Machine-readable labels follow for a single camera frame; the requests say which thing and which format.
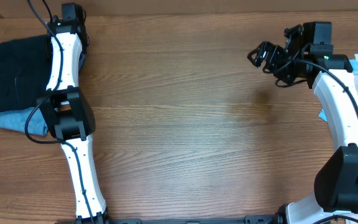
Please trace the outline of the blue denim cloth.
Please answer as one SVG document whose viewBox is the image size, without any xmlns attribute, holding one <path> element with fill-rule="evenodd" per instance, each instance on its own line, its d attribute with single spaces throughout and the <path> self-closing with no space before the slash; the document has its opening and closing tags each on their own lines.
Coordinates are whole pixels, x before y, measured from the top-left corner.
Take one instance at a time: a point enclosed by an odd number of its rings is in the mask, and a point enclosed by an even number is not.
<svg viewBox="0 0 358 224">
<path fill-rule="evenodd" d="M 0 128 L 10 129 L 18 132 L 25 132 L 25 122 L 33 108 L 25 110 L 0 112 Z M 40 112 L 37 110 L 29 121 L 29 134 L 44 136 L 47 133 L 47 125 Z"/>
</svg>

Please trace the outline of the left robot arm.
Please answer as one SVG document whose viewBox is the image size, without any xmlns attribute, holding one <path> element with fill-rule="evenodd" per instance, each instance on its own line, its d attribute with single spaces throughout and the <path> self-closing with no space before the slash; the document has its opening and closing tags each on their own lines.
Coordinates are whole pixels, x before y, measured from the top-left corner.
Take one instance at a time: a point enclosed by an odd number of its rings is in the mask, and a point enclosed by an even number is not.
<svg viewBox="0 0 358 224">
<path fill-rule="evenodd" d="M 79 71 L 89 37 L 85 11 L 76 3 L 62 4 L 62 17 L 53 16 L 50 32 L 52 68 L 46 98 L 39 109 L 48 130 L 67 159 L 76 199 L 75 223 L 109 223 L 106 201 L 93 159 L 93 110 L 79 88 Z"/>
</svg>

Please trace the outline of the black shorts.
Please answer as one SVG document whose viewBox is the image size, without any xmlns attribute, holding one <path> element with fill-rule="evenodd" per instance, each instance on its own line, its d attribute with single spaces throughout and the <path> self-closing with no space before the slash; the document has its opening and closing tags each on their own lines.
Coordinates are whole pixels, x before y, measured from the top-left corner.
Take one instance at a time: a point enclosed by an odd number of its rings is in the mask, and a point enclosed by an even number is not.
<svg viewBox="0 0 358 224">
<path fill-rule="evenodd" d="M 34 107 L 50 79 L 50 37 L 0 43 L 0 112 Z"/>
</svg>

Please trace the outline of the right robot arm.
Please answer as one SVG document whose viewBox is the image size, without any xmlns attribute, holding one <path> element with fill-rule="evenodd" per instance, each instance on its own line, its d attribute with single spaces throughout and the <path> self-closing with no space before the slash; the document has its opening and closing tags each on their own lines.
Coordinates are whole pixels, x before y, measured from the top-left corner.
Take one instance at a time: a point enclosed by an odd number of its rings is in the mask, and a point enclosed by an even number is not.
<svg viewBox="0 0 358 224">
<path fill-rule="evenodd" d="M 358 223 L 358 92 L 346 55 L 335 54 L 330 22 L 306 22 L 284 31 L 285 46 L 264 41 L 249 52 L 253 66 L 277 86 L 307 83 L 326 115 L 334 152 L 314 179 L 313 192 L 247 223 Z"/>
</svg>

